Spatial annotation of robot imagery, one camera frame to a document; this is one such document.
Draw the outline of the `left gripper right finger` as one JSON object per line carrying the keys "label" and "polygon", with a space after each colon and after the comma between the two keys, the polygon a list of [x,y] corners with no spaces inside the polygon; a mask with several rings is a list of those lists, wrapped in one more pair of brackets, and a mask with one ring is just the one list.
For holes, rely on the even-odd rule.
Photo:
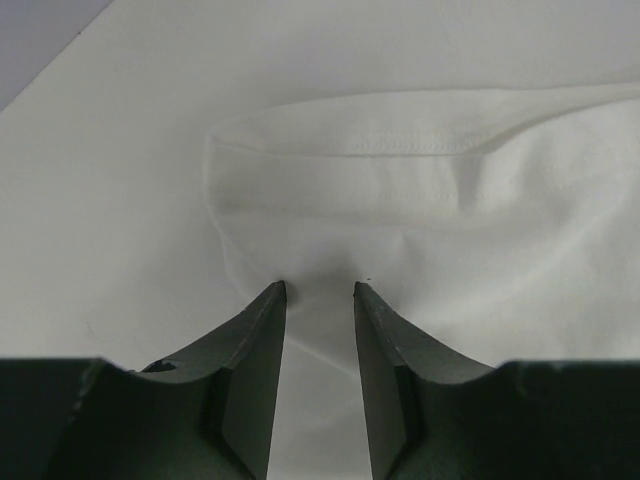
{"label": "left gripper right finger", "polygon": [[355,284],[353,304],[371,471],[391,479],[425,439],[420,387],[464,383],[492,368],[403,318],[367,283]]}

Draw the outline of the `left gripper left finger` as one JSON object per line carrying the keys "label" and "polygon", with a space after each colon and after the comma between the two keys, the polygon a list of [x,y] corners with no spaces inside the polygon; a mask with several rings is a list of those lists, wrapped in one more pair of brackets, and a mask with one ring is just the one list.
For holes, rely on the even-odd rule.
{"label": "left gripper left finger", "polygon": [[247,479],[267,475],[286,326],[283,281],[239,314],[144,368],[143,378],[203,385],[201,434]]}

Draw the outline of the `white floral t shirt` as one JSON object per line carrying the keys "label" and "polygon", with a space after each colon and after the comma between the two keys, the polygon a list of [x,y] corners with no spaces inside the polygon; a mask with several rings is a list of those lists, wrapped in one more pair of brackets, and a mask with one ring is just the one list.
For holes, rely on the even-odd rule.
{"label": "white floral t shirt", "polygon": [[424,90],[215,127],[225,271],[287,284],[269,475],[370,475],[353,325],[369,283],[489,365],[639,354],[639,87]]}

